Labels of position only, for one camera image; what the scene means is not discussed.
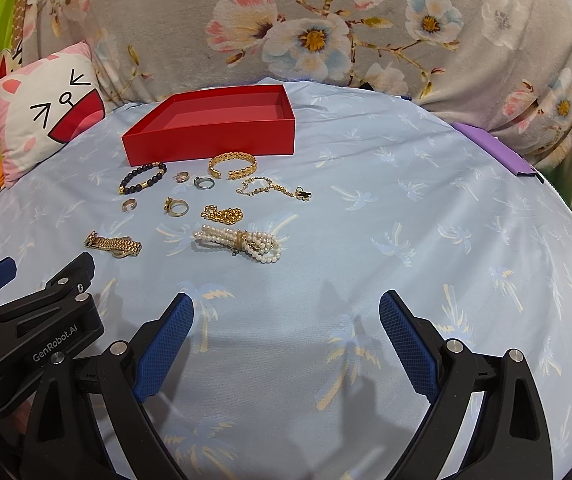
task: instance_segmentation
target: silver screw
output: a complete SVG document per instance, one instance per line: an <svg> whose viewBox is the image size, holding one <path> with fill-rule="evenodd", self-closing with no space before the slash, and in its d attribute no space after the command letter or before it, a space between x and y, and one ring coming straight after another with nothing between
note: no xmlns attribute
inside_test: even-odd
<svg viewBox="0 0 572 480"><path fill-rule="evenodd" d="M520 363L524 360L524 355L516 348L513 348L510 352L508 352L508 355L515 363Z"/></svg>
<svg viewBox="0 0 572 480"><path fill-rule="evenodd" d="M464 344L459 339L451 339L446 343L446 348L453 354L459 354L464 351Z"/></svg>
<svg viewBox="0 0 572 480"><path fill-rule="evenodd" d="M128 349L128 345L124 341L117 341L111 345L111 354L122 355Z"/></svg>
<svg viewBox="0 0 572 480"><path fill-rule="evenodd" d="M64 352L55 352L50 356L50 362L54 365L60 364L64 360Z"/></svg>

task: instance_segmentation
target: red box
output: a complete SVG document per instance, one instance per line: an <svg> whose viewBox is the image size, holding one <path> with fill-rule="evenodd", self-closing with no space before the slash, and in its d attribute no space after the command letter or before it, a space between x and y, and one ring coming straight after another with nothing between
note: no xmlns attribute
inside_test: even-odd
<svg viewBox="0 0 572 480"><path fill-rule="evenodd" d="M292 155L295 115L282 85L175 94L122 136L131 166L226 152Z"/></svg>

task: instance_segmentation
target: purple folder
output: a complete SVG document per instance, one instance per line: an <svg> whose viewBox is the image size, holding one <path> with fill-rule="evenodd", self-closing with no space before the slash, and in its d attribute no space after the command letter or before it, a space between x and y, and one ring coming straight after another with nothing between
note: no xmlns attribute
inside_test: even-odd
<svg viewBox="0 0 572 480"><path fill-rule="evenodd" d="M530 166L530 164L528 164L517 153L513 152L508 146L503 144L501 140L489 134L486 130L462 123L452 123L452 127L463 133L477 146L490 153L512 174L517 176L530 175L539 177L539 174L532 166Z"/></svg>

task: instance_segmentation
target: bed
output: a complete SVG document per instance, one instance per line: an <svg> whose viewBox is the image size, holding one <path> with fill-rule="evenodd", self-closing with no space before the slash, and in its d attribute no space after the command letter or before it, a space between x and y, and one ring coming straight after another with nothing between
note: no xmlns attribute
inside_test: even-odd
<svg viewBox="0 0 572 480"><path fill-rule="evenodd" d="M262 83L274 84L266 79ZM293 156L260 157L257 176L313 196L197 190L168 175L122 212L130 171L120 136L154 105L125 105L0 193L0 259L17 278L0 304L44 286L92 230L143 244L136 258L95 251L106 332L128 340L188 294L195 322L162 392L146 404L189 478L384 478L428 408L379 322L394 288L444 338L476 352L521 349L548 423L554 478L572 468L572 213L536 177L517 177L420 107L366 90L286 83ZM167 196L189 213L170 218ZM240 207L242 228L272 232L281 260L195 244L207 204ZM442 474L456 471L480 399ZM130 474L100 400L117 471Z"/></svg>

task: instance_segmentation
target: cartoon face pillow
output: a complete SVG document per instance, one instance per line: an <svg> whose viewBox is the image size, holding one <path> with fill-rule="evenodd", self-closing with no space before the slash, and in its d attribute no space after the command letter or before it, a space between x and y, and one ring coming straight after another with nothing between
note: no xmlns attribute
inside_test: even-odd
<svg viewBox="0 0 572 480"><path fill-rule="evenodd" d="M69 46L0 79L4 186L106 116L90 48Z"/></svg>

